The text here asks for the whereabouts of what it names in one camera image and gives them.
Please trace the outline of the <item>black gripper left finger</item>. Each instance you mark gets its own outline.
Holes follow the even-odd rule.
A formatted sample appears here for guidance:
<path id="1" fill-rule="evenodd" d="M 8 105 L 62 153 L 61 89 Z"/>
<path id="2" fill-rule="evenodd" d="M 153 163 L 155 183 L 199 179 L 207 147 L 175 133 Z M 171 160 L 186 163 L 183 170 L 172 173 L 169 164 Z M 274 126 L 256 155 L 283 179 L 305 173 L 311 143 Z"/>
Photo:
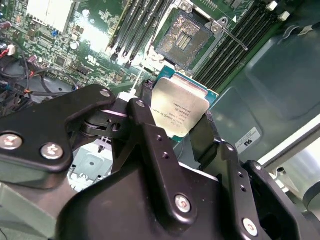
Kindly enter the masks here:
<path id="1" fill-rule="evenodd" d="M 144 83 L 140 97 L 125 105 L 120 129 L 109 134 L 116 140 L 113 167 L 121 176 L 125 166 L 140 165 L 157 220 L 163 225 L 192 225 L 198 209 L 170 140 L 152 116 L 152 91 L 152 84 Z M 86 138 L 103 135 L 100 130 L 85 133 L 86 119 L 103 113 L 109 126 L 117 123 L 115 104 L 112 92 L 94 84 L 2 117 L 1 136 L 13 135 L 22 142 L 17 148 L 1 147 L 1 164 L 19 168 L 19 185 L 54 188 L 67 175 L 75 148 Z"/>

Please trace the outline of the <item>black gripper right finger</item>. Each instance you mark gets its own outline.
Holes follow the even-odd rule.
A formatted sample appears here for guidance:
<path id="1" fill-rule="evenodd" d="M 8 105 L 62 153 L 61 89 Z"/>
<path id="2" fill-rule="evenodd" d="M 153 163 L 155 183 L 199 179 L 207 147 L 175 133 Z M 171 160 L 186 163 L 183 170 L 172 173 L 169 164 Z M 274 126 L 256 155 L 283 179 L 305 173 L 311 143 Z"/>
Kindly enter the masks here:
<path id="1" fill-rule="evenodd" d="M 254 160 L 242 163 L 206 112 L 190 132 L 199 169 L 220 183 L 221 228 L 227 240 L 306 240 L 308 222 L 270 174 Z"/>

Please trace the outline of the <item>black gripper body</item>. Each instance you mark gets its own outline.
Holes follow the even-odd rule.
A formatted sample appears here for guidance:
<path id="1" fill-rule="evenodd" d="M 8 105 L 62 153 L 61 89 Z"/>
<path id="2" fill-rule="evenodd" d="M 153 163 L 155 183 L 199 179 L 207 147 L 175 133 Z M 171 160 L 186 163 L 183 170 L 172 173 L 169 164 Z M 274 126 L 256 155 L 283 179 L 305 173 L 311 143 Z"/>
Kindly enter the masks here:
<path id="1" fill-rule="evenodd" d="M 238 240 L 240 227 L 212 176 L 180 166 L 198 209 L 185 232 L 158 221 L 143 167 L 135 163 L 76 194 L 61 211 L 58 240 Z"/>

